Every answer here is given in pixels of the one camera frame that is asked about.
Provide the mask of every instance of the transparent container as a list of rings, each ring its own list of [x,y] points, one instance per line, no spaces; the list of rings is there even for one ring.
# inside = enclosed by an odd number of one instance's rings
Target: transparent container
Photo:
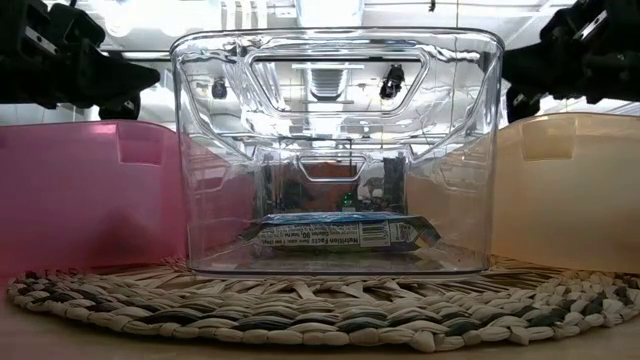
[[[250,276],[487,269],[503,51],[496,36],[461,29],[178,40],[189,266]]]

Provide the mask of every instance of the plastic storage bin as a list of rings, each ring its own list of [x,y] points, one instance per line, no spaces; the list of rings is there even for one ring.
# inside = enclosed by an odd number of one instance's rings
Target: plastic storage bin
[[[178,40],[189,266],[252,276],[486,269],[503,50],[486,32],[429,28]]]

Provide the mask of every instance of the braided rope mat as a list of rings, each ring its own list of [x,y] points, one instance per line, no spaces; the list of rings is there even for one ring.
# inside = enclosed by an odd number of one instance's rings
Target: braided rope mat
[[[575,336],[640,310],[633,275],[494,259],[481,277],[213,279],[179,264],[107,275],[27,273],[8,298],[34,312],[138,335],[246,344],[408,344],[423,352]]]

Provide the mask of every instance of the woven placemat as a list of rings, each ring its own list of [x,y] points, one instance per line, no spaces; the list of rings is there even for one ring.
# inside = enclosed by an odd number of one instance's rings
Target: woven placemat
[[[26,273],[8,297],[113,331],[286,345],[408,344],[423,352],[575,336],[638,314],[634,275],[494,259],[472,279],[196,276],[180,263],[107,274]]]

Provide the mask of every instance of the beige plastic bin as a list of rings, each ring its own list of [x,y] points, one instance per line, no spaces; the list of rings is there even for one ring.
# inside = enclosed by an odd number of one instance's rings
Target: beige plastic bin
[[[464,154],[444,162],[465,161]],[[465,243],[468,229],[447,220],[470,214],[477,195],[420,175],[407,183],[410,211],[436,225],[442,246],[484,250]],[[433,201],[411,201],[425,193]],[[640,117],[564,113],[507,126],[498,133],[494,195],[493,254],[639,273]]]

